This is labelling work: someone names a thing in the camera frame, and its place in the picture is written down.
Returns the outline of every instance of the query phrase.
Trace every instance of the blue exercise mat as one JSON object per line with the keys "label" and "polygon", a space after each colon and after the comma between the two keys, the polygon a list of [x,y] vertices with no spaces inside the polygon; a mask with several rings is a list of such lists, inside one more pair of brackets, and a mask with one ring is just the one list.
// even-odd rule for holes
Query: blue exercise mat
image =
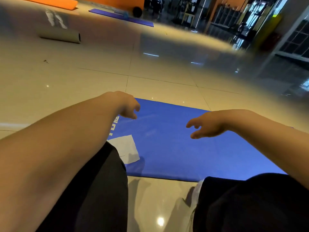
{"label": "blue exercise mat", "polygon": [[147,20],[136,19],[136,18],[131,18],[131,17],[125,18],[121,14],[116,14],[116,13],[112,13],[112,12],[108,12],[108,11],[104,11],[104,10],[92,9],[89,12],[94,13],[94,14],[99,14],[99,15],[104,15],[104,16],[112,17],[112,18],[115,18],[115,19],[122,19],[122,20],[125,20],[125,21],[129,21],[129,22],[133,22],[133,23],[138,23],[138,24],[149,26],[149,27],[153,27],[154,26],[154,24],[152,22],[147,21]]}
{"label": "blue exercise mat", "polygon": [[132,135],[140,160],[127,174],[198,182],[207,176],[246,180],[261,173],[284,173],[236,133],[193,140],[187,122],[201,109],[137,99],[137,120],[119,117],[109,139]]}

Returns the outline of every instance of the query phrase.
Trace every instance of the purple mat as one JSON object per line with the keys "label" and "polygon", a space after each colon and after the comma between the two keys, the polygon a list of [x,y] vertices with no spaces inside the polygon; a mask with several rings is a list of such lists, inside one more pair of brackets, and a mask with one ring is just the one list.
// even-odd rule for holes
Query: purple mat
{"label": "purple mat", "polygon": [[130,17],[128,19],[125,19],[124,16],[121,15],[121,14],[119,15],[119,14],[111,13],[111,12],[108,12],[108,11],[92,9],[89,12],[99,14],[99,15],[105,15],[105,16],[112,17],[112,18],[115,18],[115,19],[122,19],[122,20],[125,20],[125,21],[138,23],[138,24],[149,26],[149,27],[154,26],[154,24],[150,21],[146,21],[146,20],[143,20],[143,19],[135,19],[135,18],[130,18]]}

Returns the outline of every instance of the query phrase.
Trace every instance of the hand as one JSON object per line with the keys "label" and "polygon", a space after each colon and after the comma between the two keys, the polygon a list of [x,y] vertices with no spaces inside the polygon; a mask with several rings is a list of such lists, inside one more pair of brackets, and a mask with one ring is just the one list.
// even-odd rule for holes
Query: hand
{"label": "hand", "polygon": [[198,129],[201,126],[201,129],[191,134],[191,138],[214,137],[225,132],[227,130],[227,118],[231,111],[233,110],[206,112],[197,118],[191,119],[186,125],[187,128],[194,126]]}
{"label": "hand", "polygon": [[134,113],[134,110],[138,112],[141,105],[136,101],[136,99],[132,95],[121,91],[112,93],[115,99],[121,104],[119,114],[126,118],[137,119],[137,115]]}

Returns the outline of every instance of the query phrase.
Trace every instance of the person's right arm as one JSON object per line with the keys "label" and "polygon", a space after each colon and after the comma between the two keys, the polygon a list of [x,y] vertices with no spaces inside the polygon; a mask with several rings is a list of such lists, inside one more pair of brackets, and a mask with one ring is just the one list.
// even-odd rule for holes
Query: person's right arm
{"label": "person's right arm", "polygon": [[201,126],[193,139],[237,133],[309,190],[309,134],[249,110],[207,112],[190,120],[187,128],[191,126]]}

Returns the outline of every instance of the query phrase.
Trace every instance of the foam roller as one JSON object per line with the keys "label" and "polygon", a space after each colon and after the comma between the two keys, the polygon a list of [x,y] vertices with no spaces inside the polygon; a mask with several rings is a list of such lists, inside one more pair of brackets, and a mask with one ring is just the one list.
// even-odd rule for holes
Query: foam roller
{"label": "foam roller", "polygon": [[41,38],[80,43],[80,34],[73,29],[39,25],[36,26],[36,32]]}

